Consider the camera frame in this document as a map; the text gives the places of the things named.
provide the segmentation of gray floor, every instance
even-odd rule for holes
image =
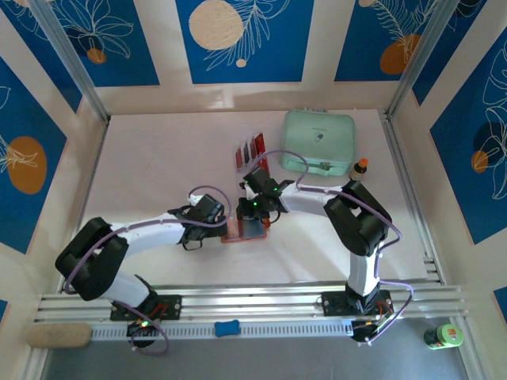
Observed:
[[[52,351],[42,379],[467,378],[459,349],[432,351],[422,340],[425,329],[445,322],[399,321],[373,347],[360,348],[345,337],[175,340],[168,356],[151,358],[130,351],[127,342],[96,342],[78,350]]]

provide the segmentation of white table surface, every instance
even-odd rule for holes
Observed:
[[[402,242],[385,252],[381,277],[425,278],[424,249],[407,209],[378,112],[335,112],[354,119],[356,156],[370,160],[364,186],[404,234]],[[95,216],[106,222],[148,219],[187,204],[188,191],[200,184],[223,189],[235,208],[236,147],[262,131],[266,149],[279,148],[284,115],[273,111],[113,116],[84,220]],[[269,164],[277,181],[299,176],[282,169],[278,157],[272,156]],[[309,174],[303,183],[332,186],[347,181],[347,177]],[[186,252],[181,245],[163,246],[128,258],[122,270],[139,274],[152,284],[346,280],[349,251],[327,218],[293,213],[282,215],[265,240],[224,245],[218,239],[206,239],[204,247],[193,252]]]

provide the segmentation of green can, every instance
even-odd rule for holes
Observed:
[[[463,343],[463,331],[450,323],[428,329],[424,334],[425,343],[432,350],[459,347]]]

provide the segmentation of mint green case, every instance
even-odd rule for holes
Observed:
[[[326,112],[287,112],[282,148],[305,157],[310,173],[343,176],[349,172],[355,153],[356,126],[352,117]],[[305,165],[292,154],[282,154],[280,164],[303,172]]]

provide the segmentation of beige sponge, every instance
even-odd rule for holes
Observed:
[[[33,325],[26,342],[34,348],[79,348],[90,342],[92,329],[86,323]]]

